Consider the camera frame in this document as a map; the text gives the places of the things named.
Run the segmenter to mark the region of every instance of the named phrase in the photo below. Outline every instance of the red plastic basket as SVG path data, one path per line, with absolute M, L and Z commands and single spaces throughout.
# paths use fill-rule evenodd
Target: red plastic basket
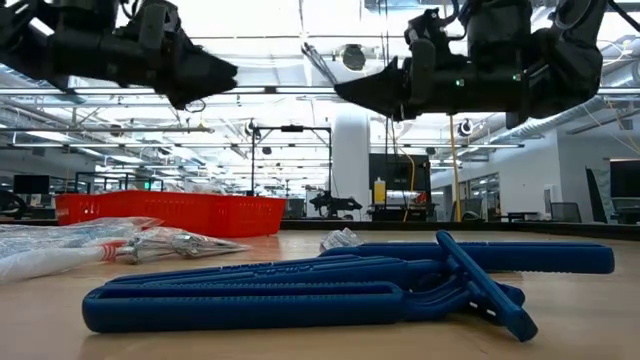
M 129 190 L 59 195 L 56 213 L 60 225 L 101 217 L 144 216 L 162 220 L 162 226 L 239 238 L 277 233 L 285 203 L 285 199 L 265 197 Z

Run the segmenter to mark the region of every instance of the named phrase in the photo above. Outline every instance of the wooden table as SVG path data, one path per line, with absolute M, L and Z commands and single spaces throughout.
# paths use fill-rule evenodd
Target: wooden table
M 122 274 L 312 257 L 322 232 L 253 239 L 247 253 L 138 266 L 91 265 L 0 286 L 0 359 L 637 359 L 640 341 L 640 243 L 601 241 L 617 256 L 614 275 L 504 274 L 527 295 L 539 335 L 520 344 L 505 330 L 452 316 L 442 323 L 340 328 L 95 335 L 80 303 L 92 288 Z M 431 240 L 430 232 L 361 232 L 369 241 Z M 523 233 L 459 232 L 458 241 L 567 241 Z

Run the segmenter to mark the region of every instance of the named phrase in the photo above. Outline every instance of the column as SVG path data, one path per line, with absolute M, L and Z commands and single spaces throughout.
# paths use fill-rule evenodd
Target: column
M 353 105 L 340 106 L 333 122 L 333 178 L 334 197 L 353 197 L 361 212 L 353 212 L 354 220 L 364 220 L 371 203 L 369 191 L 369 114 Z

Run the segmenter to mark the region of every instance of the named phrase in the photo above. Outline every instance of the ceiling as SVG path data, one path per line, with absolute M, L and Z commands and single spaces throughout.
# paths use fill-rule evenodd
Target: ceiling
M 340 102 L 332 95 L 314 95 L 314 89 L 330 86 L 330 83 L 313 68 L 300 51 L 301 44 L 306 41 L 313 45 L 328 63 L 338 81 L 347 81 L 380 71 L 385 63 L 384 53 L 387 47 L 391 56 L 400 58 L 409 55 L 402 38 L 407 21 L 424 11 L 420 3 L 424 0 L 389 0 L 388 9 L 378 8 L 376 1 L 370 0 L 173 0 L 179 7 L 185 32 L 192 37 L 194 43 L 202 45 L 209 52 L 239 66 L 237 80 L 242 87 L 290 86 L 303 88 L 299 92 L 308 94 L 294 95 L 258 95 L 258 94 L 225 94 L 206 100 L 207 106 L 202 112 L 191 114 L 177 113 L 167 106 L 166 99 L 150 95 L 111 96 L 109 90 L 105 95 L 85 96 L 85 104 L 70 107 L 68 102 L 61 102 L 52 96 L 12 96 L 11 100 L 37 107 L 62 120 L 38 122 L 37 126 L 61 126 L 62 123 L 73 123 L 73 126 L 85 127 L 204 127 L 209 132 L 161 133 L 135 132 L 121 136 L 109 133 L 73 135 L 74 141 L 103 143 L 209 143 L 219 146 L 212 148 L 174 149 L 169 154 L 159 154 L 154 149 L 131 149 L 122 153 L 121 149 L 85 149 L 88 156 L 103 162 L 103 155 L 127 155 L 142 158 L 144 162 L 166 165 L 177 162 L 182 165 L 208 165 L 208 169 L 200 169 L 191 173 L 194 178 L 216 176 L 226 183 L 245 186 L 242 179 L 250 171 L 250 149 L 232 148 L 230 144 L 249 144 L 250 137 L 245 127 L 250 121 L 258 126 L 281 126 L 288 124 L 309 127 L 331 127 L 337 114 L 353 111 L 354 105 Z M 635 1 L 619 1 L 627 5 Z M 536 8 L 533 28 L 549 26 L 544 20 L 548 8 Z M 631 15 L 638 19 L 640 13 Z M 120 16 L 120 25 L 126 18 Z M 450 34 L 461 34 L 463 29 L 454 23 L 447 31 Z M 604 19 L 598 38 L 607 65 L 613 69 L 625 61 L 635 60 L 635 49 L 625 54 L 616 51 L 635 31 L 617 14 L 608 13 Z M 360 44 L 367 56 L 363 71 L 348 70 L 341 62 L 340 52 L 346 44 Z M 454 53 L 465 54 L 464 41 L 451 44 Z M 76 79 L 81 87 L 114 88 L 115 84 L 90 79 Z M 0 75 L 0 83 L 5 87 L 34 87 L 38 84 L 20 74 L 4 69 Z M 476 130 L 482 136 L 490 138 L 493 121 L 498 119 L 492 114 L 458 114 L 453 118 L 454 124 L 465 119 L 479 124 Z M 380 116 L 370 113 L 371 142 L 384 143 L 385 126 Z M 403 143 L 447 143 L 449 141 L 450 119 L 444 114 L 423 115 L 414 121 L 406 121 L 396 125 L 394 132 L 398 141 Z M 269 144 L 306 144 L 291 151 L 288 147 L 271 146 L 272 153 L 264 155 L 259 149 L 257 158 L 265 166 L 260 169 L 263 183 L 282 182 L 286 179 L 301 183 L 326 182 L 329 152 L 324 142 L 324 132 L 318 132 L 321 138 L 312 132 L 281 133 L 275 131 L 263 141 Z M 41 141 L 51 141 L 40 137 Z M 409 149 L 410 153 L 424 153 L 424 148 Z M 113 161 L 109 164 L 137 165 L 131 161 Z

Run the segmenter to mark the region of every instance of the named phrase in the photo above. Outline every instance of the metal frame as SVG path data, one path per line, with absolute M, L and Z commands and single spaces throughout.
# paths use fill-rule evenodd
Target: metal frame
M 256 130 L 260 131 L 260 130 L 266 130 L 267 132 L 262 135 L 262 138 L 260 139 L 260 141 L 258 141 L 258 143 L 256 143 Z M 273 131 L 275 130 L 279 130 L 282 132 L 304 132 L 304 131 L 311 131 L 312 133 L 314 133 L 316 135 L 316 137 L 318 137 L 318 139 L 320 139 L 325 146 L 327 146 L 329 148 L 329 194 L 331 194 L 331 178 L 332 178 L 332 171 L 333 171 L 333 140 L 332 140 L 332 131 L 331 128 L 329 127 L 309 127 L 309 126 L 296 126 L 296 125 L 285 125 L 285 126 L 256 126 L 253 128 L 253 130 L 251 131 L 251 193 L 250 196 L 254 196 L 255 195 L 255 173 L 256 173 L 256 147 L 258 147 L 258 145 L 260 144 L 260 142 L 262 142 L 264 139 L 266 139 L 269 134 L 271 134 Z M 322 139 L 322 137 L 320 135 L 318 135 L 318 133 L 316 131 L 326 131 L 329 134 L 329 143 L 325 143 L 324 140 Z M 287 144 L 289 147 L 295 147 L 296 144 Z
M 74 192 L 78 192 L 78 184 L 80 182 L 80 176 L 88 176 L 91 178 L 102 178 L 104 180 L 104 186 L 105 188 L 107 187 L 107 180 L 109 179 L 113 179 L 110 176 L 106 176 L 106 175 L 113 175 L 113 174 L 119 174 L 119 173 L 113 173 L 113 172 L 84 172 L 84 171 L 79 171 L 76 172 L 76 176 L 75 176 L 75 184 L 74 184 Z M 160 182 L 160 191 L 164 191 L 164 180 L 160 179 L 160 178 L 156 178 L 153 176 L 139 176 L 139 175 L 135 175 L 135 174 L 129 174 L 129 173 L 125 173 L 124 176 L 124 180 L 122 179 L 116 179 L 118 180 L 118 188 L 120 190 L 122 190 L 122 185 L 124 182 L 124 189 L 126 190 L 129 187 L 129 180 L 131 181 L 137 181 L 137 180 L 145 180 L 145 183 L 149 184 L 149 191 L 151 191 L 151 184 L 159 181 Z M 87 194 L 91 193 L 91 182 L 88 181 L 87 182 Z

